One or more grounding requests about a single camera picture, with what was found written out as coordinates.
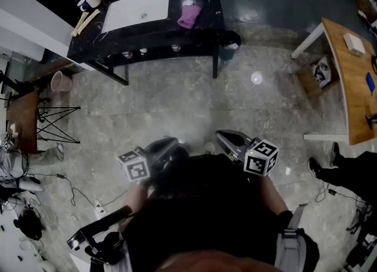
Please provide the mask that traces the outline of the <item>blue flat tool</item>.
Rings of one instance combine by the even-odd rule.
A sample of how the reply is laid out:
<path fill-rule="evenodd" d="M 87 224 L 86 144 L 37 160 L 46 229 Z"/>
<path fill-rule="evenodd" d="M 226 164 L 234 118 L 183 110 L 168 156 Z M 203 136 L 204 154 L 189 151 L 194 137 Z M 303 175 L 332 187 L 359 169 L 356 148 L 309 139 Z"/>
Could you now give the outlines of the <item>blue flat tool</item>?
<path fill-rule="evenodd" d="M 366 74 L 366 83 L 367 83 L 368 88 L 371 92 L 371 95 L 373 95 L 376 86 L 375 86 L 375 83 L 373 81 L 372 75 L 369 72 Z"/>

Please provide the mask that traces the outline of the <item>white box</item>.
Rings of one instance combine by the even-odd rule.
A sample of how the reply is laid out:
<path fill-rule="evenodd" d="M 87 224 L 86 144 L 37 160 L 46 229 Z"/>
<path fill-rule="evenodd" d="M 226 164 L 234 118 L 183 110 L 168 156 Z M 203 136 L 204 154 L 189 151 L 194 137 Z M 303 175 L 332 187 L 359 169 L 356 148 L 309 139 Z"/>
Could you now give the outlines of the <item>white box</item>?
<path fill-rule="evenodd" d="M 363 46 L 363 42 L 360 38 L 354 36 L 349 32 L 346 33 L 343 38 L 349 52 L 358 56 L 363 56 L 366 54 L 365 47 Z"/>

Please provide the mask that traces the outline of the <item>black body-worn rig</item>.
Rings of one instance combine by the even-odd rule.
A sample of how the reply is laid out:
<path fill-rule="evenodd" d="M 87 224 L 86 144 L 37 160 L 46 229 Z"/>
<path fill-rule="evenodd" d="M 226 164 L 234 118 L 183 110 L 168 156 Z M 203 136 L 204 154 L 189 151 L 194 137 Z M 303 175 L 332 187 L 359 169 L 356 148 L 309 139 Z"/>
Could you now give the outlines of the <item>black body-worn rig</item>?
<path fill-rule="evenodd" d="M 79 250 L 80 245 L 87 244 L 85 253 L 91 257 L 91 260 L 100 264 L 116 264 L 123 255 L 121 248 L 124 240 L 117 233 L 109 233 L 102 242 L 96 242 L 94 239 L 98 234 L 109 230 L 113 225 L 121 220 L 133 216 L 132 209 L 126 205 L 117 211 L 106 215 L 105 217 L 80 228 L 73 236 L 67 240 L 67 244 L 72 250 Z"/>

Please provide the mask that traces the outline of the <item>person's black shirt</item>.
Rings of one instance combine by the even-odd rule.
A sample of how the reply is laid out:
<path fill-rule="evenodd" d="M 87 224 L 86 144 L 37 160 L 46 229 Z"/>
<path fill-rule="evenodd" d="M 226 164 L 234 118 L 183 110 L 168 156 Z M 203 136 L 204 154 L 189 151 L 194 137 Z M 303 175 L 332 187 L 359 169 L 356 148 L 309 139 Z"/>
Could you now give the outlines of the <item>person's black shirt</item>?
<path fill-rule="evenodd" d="M 216 250 L 274 266 L 277 236 L 294 211 L 276 215 L 259 196 L 259 178 L 224 155 L 172 160 L 151 180 L 154 190 L 124 226 L 132 272 L 155 272 L 177 253 Z M 318 245 L 306 242 L 303 272 L 314 272 Z"/>

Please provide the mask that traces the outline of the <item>light wooden table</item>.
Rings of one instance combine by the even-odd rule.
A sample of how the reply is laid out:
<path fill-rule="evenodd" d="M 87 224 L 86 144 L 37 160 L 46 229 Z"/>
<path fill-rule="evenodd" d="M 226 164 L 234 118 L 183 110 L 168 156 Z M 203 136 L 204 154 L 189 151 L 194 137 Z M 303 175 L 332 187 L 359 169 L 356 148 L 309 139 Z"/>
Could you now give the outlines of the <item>light wooden table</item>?
<path fill-rule="evenodd" d="M 290 55 L 292 59 L 297 58 L 322 34 L 325 34 L 335 59 L 335 67 L 342 88 L 346 132 L 344 134 L 304 134 L 304 140 L 336 141 L 356 145 L 377 138 L 377 125 L 369 128 L 365 118 L 366 115 L 377 113 L 377 75 L 373 72 L 371 63 L 375 51 L 369 41 L 361 38 L 366 54 L 357 56 L 349 52 L 343 38 L 348 32 L 358 37 L 358 34 L 350 29 L 322 18 L 320 24 Z M 373 95 L 366 83 L 368 72 L 372 75 L 376 86 Z"/>

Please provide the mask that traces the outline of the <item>white rounded device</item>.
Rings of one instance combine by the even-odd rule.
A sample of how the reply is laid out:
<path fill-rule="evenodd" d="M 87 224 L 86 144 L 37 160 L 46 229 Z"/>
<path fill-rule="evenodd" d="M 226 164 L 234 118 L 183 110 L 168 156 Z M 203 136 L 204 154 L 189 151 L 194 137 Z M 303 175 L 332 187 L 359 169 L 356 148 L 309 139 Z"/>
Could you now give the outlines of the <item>white rounded device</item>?
<path fill-rule="evenodd" d="M 30 192 L 44 191 L 44 188 L 40 180 L 32 176 L 23 176 L 23 177 L 18 178 L 17 186 L 18 188 L 24 191 L 30 191 Z"/>

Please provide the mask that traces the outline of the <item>black side chair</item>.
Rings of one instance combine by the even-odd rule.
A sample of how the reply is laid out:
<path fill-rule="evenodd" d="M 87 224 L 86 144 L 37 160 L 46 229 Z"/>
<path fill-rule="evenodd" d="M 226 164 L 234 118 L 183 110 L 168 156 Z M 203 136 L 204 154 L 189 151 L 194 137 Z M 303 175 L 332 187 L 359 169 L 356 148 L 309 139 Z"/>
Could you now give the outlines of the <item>black side chair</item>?
<path fill-rule="evenodd" d="M 30 82 L 12 81 L 8 78 L 2 70 L 0 70 L 0 84 L 4 83 L 8 87 L 12 88 L 20 97 L 32 93 L 35 91 L 34 85 Z"/>

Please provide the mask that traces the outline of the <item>white sink basin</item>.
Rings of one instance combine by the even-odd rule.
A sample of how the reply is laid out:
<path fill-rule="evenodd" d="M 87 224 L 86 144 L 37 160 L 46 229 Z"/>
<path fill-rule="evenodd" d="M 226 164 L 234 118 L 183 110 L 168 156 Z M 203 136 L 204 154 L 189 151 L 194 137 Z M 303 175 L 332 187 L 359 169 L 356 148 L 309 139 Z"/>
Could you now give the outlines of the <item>white sink basin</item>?
<path fill-rule="evenodd" d="M 102 33 L 168 17 L 169 0 L 119 0 L 110 4 Z"/>

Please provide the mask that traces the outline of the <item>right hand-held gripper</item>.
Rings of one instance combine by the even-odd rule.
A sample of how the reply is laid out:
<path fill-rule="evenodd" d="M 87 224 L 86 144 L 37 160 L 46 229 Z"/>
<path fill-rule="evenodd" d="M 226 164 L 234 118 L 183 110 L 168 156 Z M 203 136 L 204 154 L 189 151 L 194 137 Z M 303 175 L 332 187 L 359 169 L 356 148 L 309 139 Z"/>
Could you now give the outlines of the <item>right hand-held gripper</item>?
<path fill-rule="evenodd" d="M 215 136 L 218 145 L 242 171 L 265 177 L 274 169 L 279 147 L 268 140 L 251 139 L 234 130 L 217 130 Z"/>

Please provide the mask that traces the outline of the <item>person's right forearm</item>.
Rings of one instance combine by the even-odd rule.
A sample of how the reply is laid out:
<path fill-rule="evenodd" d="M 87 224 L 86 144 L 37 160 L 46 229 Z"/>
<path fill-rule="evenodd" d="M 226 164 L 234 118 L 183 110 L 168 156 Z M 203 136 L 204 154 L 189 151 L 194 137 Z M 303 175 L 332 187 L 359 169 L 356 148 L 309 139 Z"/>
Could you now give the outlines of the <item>person's right forearm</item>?
<path fill-rule="evenodd" d="M 278 193 L 269 176 L 259 178 L 259 196 L 264 204 L 276 215 L 288 210 L 286 203 Z"/>

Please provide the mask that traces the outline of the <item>cardboard box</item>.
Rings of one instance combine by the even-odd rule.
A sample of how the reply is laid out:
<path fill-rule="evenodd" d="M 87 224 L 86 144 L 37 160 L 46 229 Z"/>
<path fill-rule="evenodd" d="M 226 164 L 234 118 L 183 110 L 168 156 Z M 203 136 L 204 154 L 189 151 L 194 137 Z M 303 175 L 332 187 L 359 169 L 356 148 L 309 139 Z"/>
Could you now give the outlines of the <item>cardboard box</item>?
<path fill-rule="evenodd" d="M 335 61 L 328 55 L 304 65 L 296 76 L 308 98 L 323 95 L 339 82 Z"/>

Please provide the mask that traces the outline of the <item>grey shoulder bag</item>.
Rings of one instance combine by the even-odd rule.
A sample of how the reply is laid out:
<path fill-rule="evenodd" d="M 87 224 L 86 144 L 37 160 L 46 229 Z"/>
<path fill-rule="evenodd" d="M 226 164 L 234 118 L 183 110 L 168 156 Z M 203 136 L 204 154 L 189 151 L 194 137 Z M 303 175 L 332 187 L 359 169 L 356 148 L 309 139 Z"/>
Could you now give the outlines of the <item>grey shoulder bag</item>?
<path fill-rule="evenodd" d="M 306 204 L 300 204 L 288 224 L 277 236 L 274 266 L 282 272 L 303 272 L 306 260 L 306 242 L 299 234 L 299 223 Z"/>

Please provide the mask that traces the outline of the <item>purple cloth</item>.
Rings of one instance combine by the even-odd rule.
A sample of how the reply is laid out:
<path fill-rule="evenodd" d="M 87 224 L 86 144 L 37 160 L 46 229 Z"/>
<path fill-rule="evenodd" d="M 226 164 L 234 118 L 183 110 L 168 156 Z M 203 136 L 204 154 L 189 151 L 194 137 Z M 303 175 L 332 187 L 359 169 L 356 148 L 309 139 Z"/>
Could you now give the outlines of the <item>purple cloth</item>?
<path fill-rule="evenodd" d="M 182 8 L 181 17 L 177 23 L 185 29 L 192 29 L 196 22 L 196 18 L 201 12 L 201 7 L 197 5 L 184 5 Z"/>

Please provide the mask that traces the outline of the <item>person's left forearm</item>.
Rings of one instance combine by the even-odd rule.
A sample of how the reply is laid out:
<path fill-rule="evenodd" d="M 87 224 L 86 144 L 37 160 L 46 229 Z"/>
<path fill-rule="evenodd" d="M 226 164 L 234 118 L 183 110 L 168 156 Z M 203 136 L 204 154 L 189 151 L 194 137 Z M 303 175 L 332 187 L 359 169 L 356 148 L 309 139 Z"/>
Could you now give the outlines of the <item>person's left forearm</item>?
<path fill-rule="evenodd" d="M 129 206 L 133 213 L 141 210 L 148 199 L 148 187 L 141 181 L 132 183 L 125 194 L 124 205 Z"/>

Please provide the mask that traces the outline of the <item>black backpack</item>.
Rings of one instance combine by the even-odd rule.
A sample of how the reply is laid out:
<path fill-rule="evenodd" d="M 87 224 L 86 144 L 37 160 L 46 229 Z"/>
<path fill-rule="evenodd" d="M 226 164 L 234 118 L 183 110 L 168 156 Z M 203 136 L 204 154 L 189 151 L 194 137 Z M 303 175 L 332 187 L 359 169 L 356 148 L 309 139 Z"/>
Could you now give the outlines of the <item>black backpack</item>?
<path fill-rule="evenodd" d="M 32 210 L 24 210 L 14 219 L 13 224 L 16 228 L 28 238 L 39 241 L 42 237 L 42 230 L 44 230 L 42 223 Z"/>

